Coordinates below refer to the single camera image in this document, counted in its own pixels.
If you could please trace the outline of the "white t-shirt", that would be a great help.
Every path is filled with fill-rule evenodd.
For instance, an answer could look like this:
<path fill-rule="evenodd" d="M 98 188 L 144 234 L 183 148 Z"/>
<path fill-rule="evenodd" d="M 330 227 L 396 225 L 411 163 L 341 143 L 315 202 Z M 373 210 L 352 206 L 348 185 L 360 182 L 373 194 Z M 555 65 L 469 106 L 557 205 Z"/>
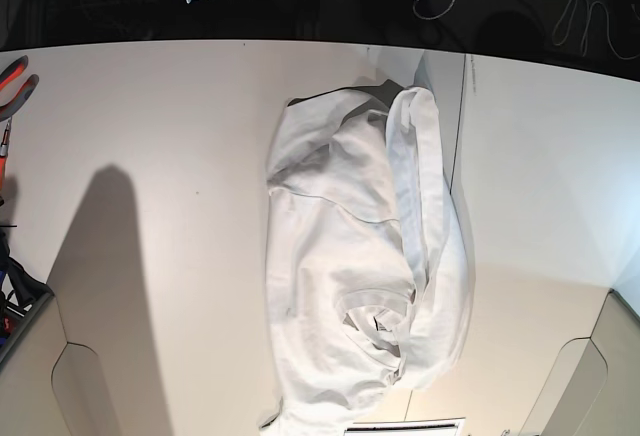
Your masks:
<path fill-rule="evenodd" d="M 433 93 L 287 106 L 271 144 L 265 292 L 281 389 L 264 435 L 341 435 L 458 361 L 473 291 Z"/>

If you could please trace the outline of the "orange handled screwdriver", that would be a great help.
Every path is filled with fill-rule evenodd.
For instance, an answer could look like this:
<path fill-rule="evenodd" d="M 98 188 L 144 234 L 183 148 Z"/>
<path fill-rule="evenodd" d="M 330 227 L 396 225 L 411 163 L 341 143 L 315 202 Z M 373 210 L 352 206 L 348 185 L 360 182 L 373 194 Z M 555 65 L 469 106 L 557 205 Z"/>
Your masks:
<path fill-rule="evenodd" d="M 0 189 L 3 188 L 4 181 L 5 181 L 11 129 L 12 129 L 12 119 L 9 118 L 5 126 L 4 133 L 1 140 L 1 145 L 0 145 Z"/>

